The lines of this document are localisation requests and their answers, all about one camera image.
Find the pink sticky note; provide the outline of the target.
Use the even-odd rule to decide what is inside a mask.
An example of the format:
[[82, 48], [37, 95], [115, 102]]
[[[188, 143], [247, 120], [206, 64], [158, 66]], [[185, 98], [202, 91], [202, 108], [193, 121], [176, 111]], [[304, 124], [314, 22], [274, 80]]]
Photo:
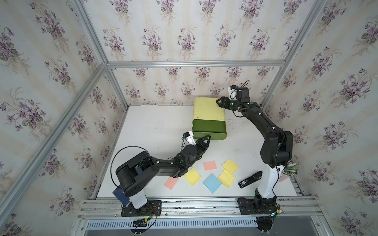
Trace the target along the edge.
[[217, 169], [217, 165], [215, 161], [209, 161], [203, 163], [204, 171], [211, 171]]
[[165, 183], [164, 183], [164, 186], [167, 187], [168, 189], [172, 190], [175, 186], [175, 184], [177, 183], [177, 181], [179, 180], [179, 178], [172, 178], [170, 177]]

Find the green three-drawer cabinet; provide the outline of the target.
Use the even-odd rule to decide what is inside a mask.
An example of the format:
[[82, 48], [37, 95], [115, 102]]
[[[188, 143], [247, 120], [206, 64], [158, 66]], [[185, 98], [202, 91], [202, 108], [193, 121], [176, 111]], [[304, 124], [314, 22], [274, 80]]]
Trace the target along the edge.
[[214, 141], [227, 138], [225, 109], [216, 101], [216, 98], [210, 97], [195, 98], [192, 127], [195, 139], [208, 135]]

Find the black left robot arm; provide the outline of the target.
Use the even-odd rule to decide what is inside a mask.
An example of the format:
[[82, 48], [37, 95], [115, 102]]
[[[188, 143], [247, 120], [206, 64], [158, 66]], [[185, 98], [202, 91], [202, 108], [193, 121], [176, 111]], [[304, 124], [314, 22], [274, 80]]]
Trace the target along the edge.
[[135, 209], [147, 204], [144, 188], [156, 176], [179, 178], [202, 158], [210, 146], [211, 136], [194, 139], [190, 132], [183, 135], [183, 146], [180, 152], [169, 159], [158, 159], [144, 149], [115, 170], [118, 188], [122, 189]]

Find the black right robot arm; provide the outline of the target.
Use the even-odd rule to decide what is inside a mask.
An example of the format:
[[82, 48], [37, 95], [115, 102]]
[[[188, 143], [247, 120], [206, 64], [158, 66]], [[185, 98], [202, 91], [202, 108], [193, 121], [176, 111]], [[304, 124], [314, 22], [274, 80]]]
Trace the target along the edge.
[[260, 156], [266, 168], [262, 171], [261, 183], [254, 196], [254, 208], [263, 212], [276, 206], [275, 189], [284, 167], [292, 159], [293, 134], [275, 125], [264, 114], [260, 105], [250, 101], [247, 87], [232, 85], [228, 91], [229, 97], [223, 96], [216, 101], [218, 106], [240, 112], [242, 117], [255, 125], [264, 138]]

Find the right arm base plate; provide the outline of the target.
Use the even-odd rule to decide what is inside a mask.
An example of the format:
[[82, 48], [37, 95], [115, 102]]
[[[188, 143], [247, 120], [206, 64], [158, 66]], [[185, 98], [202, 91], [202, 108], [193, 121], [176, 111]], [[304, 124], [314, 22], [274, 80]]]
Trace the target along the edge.
[[276, 215], [280, 211], [276, 197], [270, 199], [240, 197], [237, 203], [242, 215]]

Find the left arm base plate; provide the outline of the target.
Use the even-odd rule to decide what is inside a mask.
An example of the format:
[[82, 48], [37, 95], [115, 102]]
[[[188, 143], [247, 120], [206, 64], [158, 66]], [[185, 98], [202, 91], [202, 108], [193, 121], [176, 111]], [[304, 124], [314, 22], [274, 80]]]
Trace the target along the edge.
[[160, 216], [162, 210], [162, 201], [147, 201], [139, 209], [136, 209], [132, 203], [127, 206], [122, 205], [121, 217], [131, 216]]

